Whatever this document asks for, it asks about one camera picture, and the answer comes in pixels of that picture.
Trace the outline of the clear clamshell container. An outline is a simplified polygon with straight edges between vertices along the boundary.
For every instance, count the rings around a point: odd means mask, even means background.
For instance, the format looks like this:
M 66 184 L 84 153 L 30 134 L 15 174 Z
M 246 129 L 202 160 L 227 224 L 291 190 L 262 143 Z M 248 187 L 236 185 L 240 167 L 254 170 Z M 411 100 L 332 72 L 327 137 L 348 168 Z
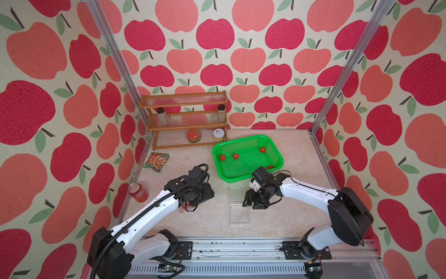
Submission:
M 196 207 L 196 205 L 191 205 L 189 202 L 186 202 L 181 206 L 181 209 L 184 213 L 194 212 L 196 210 Z
M 248 188 L 243 185 L 228 186 L 230 224 L 232 226 L 243 226 L 250 222 L 249 211 L 243 207 L 247 190 Z

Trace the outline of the green plastic basket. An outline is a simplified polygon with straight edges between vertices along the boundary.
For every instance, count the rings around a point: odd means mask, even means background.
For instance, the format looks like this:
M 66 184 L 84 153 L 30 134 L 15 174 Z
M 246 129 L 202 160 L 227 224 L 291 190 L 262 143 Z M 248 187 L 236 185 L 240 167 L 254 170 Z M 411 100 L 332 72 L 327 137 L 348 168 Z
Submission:
M 265 147 L 267 153 L 261 153 L 260 148 Z M 235 160 L 232 155 L 239 154 Z M 225 155 L 226 160 L 221 161 L 220 155 Z M 273 140 L 264 135 L 255 135 L 219 143 L 213 148 L 213 158 L 219 177 L 227 183 L 250 179 L 252 173 L 259 167 L 273 172 L 280 170 L 284 165 L 283 156 L 279 152 Z

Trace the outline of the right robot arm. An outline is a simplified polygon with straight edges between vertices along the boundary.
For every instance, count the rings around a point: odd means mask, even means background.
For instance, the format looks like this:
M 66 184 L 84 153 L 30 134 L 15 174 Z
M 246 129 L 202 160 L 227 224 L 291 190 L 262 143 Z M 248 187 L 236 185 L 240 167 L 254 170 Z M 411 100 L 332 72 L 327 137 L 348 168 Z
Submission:
M 270 201 L 273 196 L 304 202 L 329 215 L 328 225 L 318 230 L 309 229 L 301 239 L 297 250 L 305 259 L 316 258 L 325 248 L 335 244 L 363 246 L 365 235 L 374 222 L 370 211 L 350 188 L 317 187 L 293 178 L 284 170 L 270 173 L 259 167 L 252 173 L 243 206 L 268 209 L 275 204 Z

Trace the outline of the soup seasoning packet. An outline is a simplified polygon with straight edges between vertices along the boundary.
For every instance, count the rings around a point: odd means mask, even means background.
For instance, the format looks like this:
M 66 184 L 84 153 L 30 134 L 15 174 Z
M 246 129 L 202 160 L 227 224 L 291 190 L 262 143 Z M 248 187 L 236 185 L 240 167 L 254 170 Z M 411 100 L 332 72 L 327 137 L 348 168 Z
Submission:
M 155 172 L 161 172 L 161 169 L 169 160 L 170 156 L 168 153 L 158 153 L 152 152 L 149 156 L 149 159 L 143 165 L 145 169 L 152 169 Z

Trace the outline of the red soda can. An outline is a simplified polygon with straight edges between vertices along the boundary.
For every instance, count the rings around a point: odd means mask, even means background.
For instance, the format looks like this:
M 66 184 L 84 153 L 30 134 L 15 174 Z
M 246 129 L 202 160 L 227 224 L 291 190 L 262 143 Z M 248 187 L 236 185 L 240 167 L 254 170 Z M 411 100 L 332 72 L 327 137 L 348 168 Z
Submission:
M 132 183 L 128 187 L 129 195 L 139 203 L 147 201 L 149 194 L 144 187 L 139 183 Z

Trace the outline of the red round tin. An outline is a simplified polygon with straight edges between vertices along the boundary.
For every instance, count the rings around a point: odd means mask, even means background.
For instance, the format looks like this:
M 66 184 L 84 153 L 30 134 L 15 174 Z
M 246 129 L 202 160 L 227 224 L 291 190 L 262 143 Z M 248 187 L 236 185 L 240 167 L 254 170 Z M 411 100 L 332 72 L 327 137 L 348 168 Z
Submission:
M 201 140 L 202 134 L 199 129 L 189 129 L 186 137 L 190 143 L 197 143 Z

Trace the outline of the yellow pull-tab can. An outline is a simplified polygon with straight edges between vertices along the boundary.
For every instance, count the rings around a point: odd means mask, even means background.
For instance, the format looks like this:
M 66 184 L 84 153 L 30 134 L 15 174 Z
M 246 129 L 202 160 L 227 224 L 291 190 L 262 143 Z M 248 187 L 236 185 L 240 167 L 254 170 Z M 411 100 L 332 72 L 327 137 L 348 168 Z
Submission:
M 225 140 L 225 130 L 215 129 L 213 131 L 213 138 L 216 143 L 221 143 Z

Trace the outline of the wooden three-tier shelf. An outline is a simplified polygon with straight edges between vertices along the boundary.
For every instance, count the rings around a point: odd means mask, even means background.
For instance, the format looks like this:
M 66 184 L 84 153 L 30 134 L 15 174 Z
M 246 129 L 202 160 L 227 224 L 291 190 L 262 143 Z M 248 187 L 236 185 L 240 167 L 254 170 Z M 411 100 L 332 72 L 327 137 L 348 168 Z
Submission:
M 184 148 L 192 146 L 214 145 L 215 129 L 225 130 L 225 141 L 229 126 L 218 121 L 218 105 L 228 105 L 226 92 L 193 93 L 180 95 L 143 96 L 139 107 L 148 113 L 147 131 L 153 135 L 152 149 Z M 157 117 L 157 108 L 164 108 L 168 116 L 168 125 L 161 126 Z M 197 143 L 190 143 L 186 134 L 189 129 L 199 129 L 202 138 Z

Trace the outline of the left glass spice jar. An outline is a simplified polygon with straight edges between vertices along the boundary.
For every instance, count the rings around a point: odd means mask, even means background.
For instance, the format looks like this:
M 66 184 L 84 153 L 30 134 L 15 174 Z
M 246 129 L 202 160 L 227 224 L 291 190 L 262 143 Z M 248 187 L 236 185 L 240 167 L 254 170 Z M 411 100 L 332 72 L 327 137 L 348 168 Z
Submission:
M 156 109 L 156 112 L 157 112 L 157 117 L 160 122 L 160 125 L 167 126 L 168 125 L 168 116 L 167 116 L 166 110 L 164 108 L 160 107 L 160 108 Z

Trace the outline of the glass spice jar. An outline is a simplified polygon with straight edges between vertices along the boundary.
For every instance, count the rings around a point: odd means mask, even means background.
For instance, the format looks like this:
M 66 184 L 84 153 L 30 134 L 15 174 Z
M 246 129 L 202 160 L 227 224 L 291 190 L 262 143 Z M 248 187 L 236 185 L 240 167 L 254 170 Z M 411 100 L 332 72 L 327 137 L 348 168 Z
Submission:
M 218 105 L 217 117 L 218 121 L 221 123 L 225 123 L 226 120 L 226 106 L 224 104 Z
M 157 117 L 160 122 L 160 125 L 167 126 L 168 125 L 168 116 L 167 116 L 166 110 L 164 108 L 160 107 L 160 108 L 156 109 L 156 112 L 157 112 Z

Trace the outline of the right glass spice jar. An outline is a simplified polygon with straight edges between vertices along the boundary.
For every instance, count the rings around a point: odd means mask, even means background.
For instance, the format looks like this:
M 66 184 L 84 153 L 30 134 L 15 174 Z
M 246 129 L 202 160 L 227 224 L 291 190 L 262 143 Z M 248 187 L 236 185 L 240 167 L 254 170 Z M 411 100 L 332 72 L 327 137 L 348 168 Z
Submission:
M 226 106 L 224 104 L 218 105 L 217 117 L 218 121 L 221 123 L 225 123 L 226 120 Z

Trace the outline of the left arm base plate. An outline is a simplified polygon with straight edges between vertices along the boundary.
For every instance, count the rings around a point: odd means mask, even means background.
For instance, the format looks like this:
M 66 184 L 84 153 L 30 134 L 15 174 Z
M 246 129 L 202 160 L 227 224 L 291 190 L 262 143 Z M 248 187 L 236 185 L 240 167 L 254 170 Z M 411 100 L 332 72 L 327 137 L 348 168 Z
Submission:
M 177 244 L 177 250 L 171 257 L 172 260 L 191 260 L 193 252 L 193 242 L 191 241 L 179 241 Z

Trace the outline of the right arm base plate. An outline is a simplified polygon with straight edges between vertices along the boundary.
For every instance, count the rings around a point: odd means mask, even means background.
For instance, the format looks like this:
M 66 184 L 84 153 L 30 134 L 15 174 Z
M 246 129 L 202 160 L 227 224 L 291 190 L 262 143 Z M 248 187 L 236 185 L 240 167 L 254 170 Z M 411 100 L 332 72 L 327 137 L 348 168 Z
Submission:
M 314 249 L 306 242 L 301 244 L 300 241 L 283 241 L 279 251 L 285 254 L 287 260 L 331 260 L 332 255 L 328 247 L 319 251 Z

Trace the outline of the left aluminium frame post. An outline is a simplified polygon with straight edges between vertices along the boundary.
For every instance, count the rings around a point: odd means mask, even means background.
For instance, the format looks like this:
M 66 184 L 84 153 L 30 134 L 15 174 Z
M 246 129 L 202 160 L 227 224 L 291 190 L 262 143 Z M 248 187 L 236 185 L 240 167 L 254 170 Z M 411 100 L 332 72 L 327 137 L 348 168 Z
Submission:
M 130 70 L 127 66 L 125 58 L 121 53 L 121 49 L 116 43 L 115 36 L 112 32 L 111 26 L 108 23 L 105 12 L 103 11 L 100 1 L 87 0 L 86 1 L 89 11 L 105 41 L 106 46 L 115 62 L 118 72 L 123 80 L 124 85 L 128 89 L 130 96 L 134 102 L 137 112 L 139 113 L 143 124 L 146 126 L 148 123 L 148 114 L 145 110 L 139 107 L 139 102 L 141 100 L 141 95 L 135 85 Z

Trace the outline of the right aluminium frame post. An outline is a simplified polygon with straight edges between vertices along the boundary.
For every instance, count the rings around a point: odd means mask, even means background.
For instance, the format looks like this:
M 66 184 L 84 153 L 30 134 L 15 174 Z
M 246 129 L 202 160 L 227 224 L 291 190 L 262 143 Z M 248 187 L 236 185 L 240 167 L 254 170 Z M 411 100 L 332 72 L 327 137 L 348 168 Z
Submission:
M 326 119 L 326 115 L 328 114 L 332 105 L 334 104 L 335 99 L 340 94 L 341 89 L 344 87 L 348 78 L 352 74 L 355 65 L 360 61 L 360 59 L 364 55 L 366 48 L 370 44 L 378 28 L 382 24 L 387 14 L 391 11 L 392 6 L 395 3 L 396 1 L 390 1 L 390 0 L 383 0 L 378 2 L 369 22 L 367 23 L 363 33 L 361 34 L 358 40 L 358 43 L 352 50 L 351 55 L 347 59 L 347 63 L 343 67 L 343 70 L 341 71 L 340 76 L 337 79 L 333 89 L 330 90 L 330 93 L 328 94 L 328 97 L 323 107 L 321 108 L 319 114 L 317 115 L 309 131 L 309 135 L 312 138 L 315 138 L 318 129 L 320 128 L 322 122 Z

